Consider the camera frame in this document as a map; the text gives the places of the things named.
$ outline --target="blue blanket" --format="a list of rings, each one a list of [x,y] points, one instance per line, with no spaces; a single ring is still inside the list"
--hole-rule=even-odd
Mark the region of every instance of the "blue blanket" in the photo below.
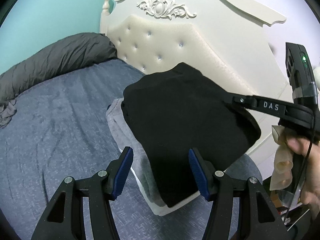
[[[105,118],[108,105],[143,73],[119,59],[76,70],[17,97],[17,113],[0,129],[0,209],[22,240],[30,239],[47,202],[66,176],[91,177],[118,158]],[[248,156],[229,168],[246,179],[261,175]],[[201,239],[212,203],[196,198],[154,215],[130,172],[122,195],[110,202],[121,239]],[[84,202],[87,239],[93,239]],[[236,231],[233,218],[230,235]]]

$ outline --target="folded black shirt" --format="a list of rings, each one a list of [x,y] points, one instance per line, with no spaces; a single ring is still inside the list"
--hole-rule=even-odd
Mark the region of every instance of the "folded black shirt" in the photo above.
[[[226,93],[185,63],[146,75],[124,90],[124,119],[142,144],[168,207],[198,190],[190,148],[224,171],[260,137],[248,111],[222,102]]]

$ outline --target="carved floral ornament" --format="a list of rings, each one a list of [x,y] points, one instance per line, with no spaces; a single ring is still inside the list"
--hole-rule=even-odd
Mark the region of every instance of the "carved floral ornament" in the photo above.
[[[177,4],[175,0],[171,2],[168,0],[144,0],[140,3],[138,2],[137,7],[156,19],[168,17],[171,20],[172,16],[186,17],[188,19],[197,16],[196,13],[190,13],[184,3]]]

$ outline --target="screw head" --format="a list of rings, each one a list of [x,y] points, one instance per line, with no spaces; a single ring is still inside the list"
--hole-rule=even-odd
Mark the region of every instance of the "screw head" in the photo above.
[[[66,177],[65,179],[64,179],[64,182],[65,183],[70,183],[72,181],[72,177]]]
[[[253,184],[256,184],[258,182],[258,179],[256,177],[250,177],[249,181]]]
[[[106,174],[107,174],[107,172],[105,170],[98,172],[98,176],[100,176],[100,177],[104,177],[104,176],[106,176]]]
[[[217,177],[222,177],[224,175],[223,171],[216,171],[214,173]]]

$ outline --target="white headboard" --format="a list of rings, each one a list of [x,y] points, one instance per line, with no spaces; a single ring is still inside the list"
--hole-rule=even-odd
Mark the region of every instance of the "white headboard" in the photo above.
[[[286,20],[271,8],[254,0],[115,2],[110,14],[105,0],[100,32],[115,44],[119,58],[142,72],[166,71],[185,62],[229,92],[292,100],[262,28]],[[253,155],[253,150],[264,143],[269,147],[277,119],[252,114],[262,135],[248,153],[260,163],[266,156]]]

